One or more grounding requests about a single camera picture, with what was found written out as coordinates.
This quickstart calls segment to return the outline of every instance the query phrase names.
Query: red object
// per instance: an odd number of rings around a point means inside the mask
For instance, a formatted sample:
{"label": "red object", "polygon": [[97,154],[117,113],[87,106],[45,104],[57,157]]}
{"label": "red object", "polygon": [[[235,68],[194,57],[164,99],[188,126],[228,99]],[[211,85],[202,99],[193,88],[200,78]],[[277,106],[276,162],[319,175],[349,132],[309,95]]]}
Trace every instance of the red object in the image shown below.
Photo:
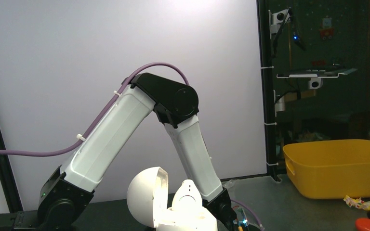
{"label": "red object", "polygon": [[325,60],[311,61],[311,65],[313,65],[313,66],[325,66],[325,65],[327,65],[327,62]]}
{"label": "red object", "polygon": [[358,231],[370,231],[370,219],[359,218],[355,221],[355,227]]}
{"label": "red object", "polygon": [[332,37],[334,36],[334,28],[333,27],[320,29],[319,31],[320,31],[320,37],[321,37],[322,40],[332,39]]}

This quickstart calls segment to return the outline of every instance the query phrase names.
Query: white robot arm segment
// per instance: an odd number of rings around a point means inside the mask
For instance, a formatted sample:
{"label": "white robot arm segment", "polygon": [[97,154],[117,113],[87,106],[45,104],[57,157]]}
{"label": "white robot arm segment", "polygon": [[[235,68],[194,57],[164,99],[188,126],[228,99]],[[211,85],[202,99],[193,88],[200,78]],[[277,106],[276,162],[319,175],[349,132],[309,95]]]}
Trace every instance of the white robot arm segment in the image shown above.
{"label": "white robot arm segment", "polygon": [[210,201],[222,191],[222,184],[213,169],[211,158],[203,141],[196,115],[174,128],[165,124],[186,175],[192,179],[203,199]]}
{"label": "white robot arm segment", "polygon": [[138,88],[125,89],[66,167],[65,180],[88,192],[101,182],[104,173],[155,102]]}

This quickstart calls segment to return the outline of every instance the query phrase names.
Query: cable tie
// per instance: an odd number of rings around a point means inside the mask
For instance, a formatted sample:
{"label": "cable tie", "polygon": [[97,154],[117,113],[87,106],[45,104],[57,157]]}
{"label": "cable tie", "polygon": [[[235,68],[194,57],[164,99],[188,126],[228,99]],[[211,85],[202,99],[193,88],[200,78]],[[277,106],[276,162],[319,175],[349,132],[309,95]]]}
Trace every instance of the cable tie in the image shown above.
{"label": "cable tie", "polygon": [[84,138],[83,135],[81,135],[81,134],[77,134],[76,138],[79,139],[79,140],[82,140],[83,142],[86,141],[86,138]]}
{"label": "cable tie", "polygon": [[267,166],[276,166],[278,165],[278,163],[275,163],[275,164],[269,164],[268,162],[266,162]]}

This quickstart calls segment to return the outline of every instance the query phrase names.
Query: purple cable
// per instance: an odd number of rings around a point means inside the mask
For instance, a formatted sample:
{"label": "purple cable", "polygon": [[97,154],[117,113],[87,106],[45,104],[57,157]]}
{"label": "purple cable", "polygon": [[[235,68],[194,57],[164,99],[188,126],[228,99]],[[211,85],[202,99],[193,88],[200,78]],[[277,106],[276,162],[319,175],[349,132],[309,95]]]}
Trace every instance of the purple cable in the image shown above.
{"label": "purple cable", "polygon": [[264,227],[262,225],[262,222],[260,221],[259,217],[257,216],[257,214],[255,212],[253,212],[253,210],[251,210],[247,205],[245,205],[244,203],[240,202],[240,201],[237,201],[237,200],[234,200],[234,199],[230,199],[232,202],[235,202],[236,204],[239,204],[240,206],[242,206],[243,208],[247,209],[253,216],[254,218],[256,219],[257,223],[259,224],[260,226],[260,230],[261,231],[264,231]]}
{"label": "purple cable", "polygon": [[[169,64],[169,63],[163,63],[163,62],[155,62],[146,64],[140,68],[138,68],[136,71],[134,71],[126,80],[122,83],[120,89],[117,91],[119,94],[121,94],[124,89],[127,87],[129,82],[140,72],[144,71],[145,69],[152,67],[152,66],[167,66],[172,69],[174,69],[178,74],[184,79],[184,82],[186,85],[189,85],[188,79],[186,79],[183,72],[178,69],[176,66]],[[107,113],[109,108],[113,105],[113,103],[118,99],[118,95],[114,95],[113,98],[106,104],[106,106],[101,110],[101,112],[98,114],[98,116],[94,119],[94,121],[90,124],[90,126],[87,128],[87,130],[84,132],[83,137],[88,137],[89,134],[93,131],[94,127],[100,122],[101,118]],[[38,157],[47,157],[47,156],[55,156],[55,155],[61,155],[68,152],[73,151],[77,147],[79,147],[83,143],[82,140],[77,141],[73,145],[71,145],[68,148],[54,151],[54,152],[28,152],[28,151],[16,151],[16,150],[0,150],[0,155],[24,155],[24,156],[38,156]]]}

